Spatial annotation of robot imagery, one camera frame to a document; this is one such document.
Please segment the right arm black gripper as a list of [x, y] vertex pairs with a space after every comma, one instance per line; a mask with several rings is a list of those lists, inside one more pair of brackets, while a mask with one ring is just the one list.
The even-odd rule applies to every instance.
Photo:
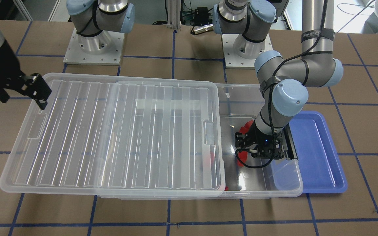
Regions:
[[0, 102], [7, 103], [10, 95], [5, 89], [14, 90], [33, 99], [42, 110], [48, 105], [51, 88], [39, 73], [25, 75], [12, 49], [0, 49]]

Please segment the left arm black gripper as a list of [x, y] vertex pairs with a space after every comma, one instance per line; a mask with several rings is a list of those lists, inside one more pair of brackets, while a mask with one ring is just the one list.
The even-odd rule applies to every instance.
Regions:
[[241, 149], [256, 149], [257, 153], [253, 153], [252, 157], [257, 157], [261, 159], [279, 160], [285, 157], [284, 151], [281, 147], [282, 136], [277, 135], [275, 139], [271, 135], [266, 135], [261, 133], [256, 127], [255, 121], [251, 125], [248, 133], [235, 133], [235, 147]]

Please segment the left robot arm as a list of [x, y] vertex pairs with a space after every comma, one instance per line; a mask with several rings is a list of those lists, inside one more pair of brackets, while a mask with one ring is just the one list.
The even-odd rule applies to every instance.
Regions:
[[259, 168], [281, 159], [281, 131], [303, 109], [308, 87], [330, 87], [340, 82], [343, 66], [333, 57], [335, 32], [332, 0], [302, 1], [302, 52], [283, 58], [264, 48], [277, 11], [267, 0], [222, 0], [213, 6], [214, 32], [237, 34], [238, 55], [254, 59], [260, 92], [265, 100], [257, 117], [236, 133], [235, 157], [240, 165], [247, 154], [267, 159]]

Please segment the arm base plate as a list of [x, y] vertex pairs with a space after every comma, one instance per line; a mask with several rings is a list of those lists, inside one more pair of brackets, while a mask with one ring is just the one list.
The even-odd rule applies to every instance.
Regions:
[[73, 30], [63, 62], [69, 65], [120, 65], [126, 34], [103, 31], [84, 37]]
[[259, 54], [273, 50], [269, 34], [259, 43], [249, 42], [241, 34], [227, 33], [221, 35], [221, 38], [225, 66], [228, 69], [254, 69]]

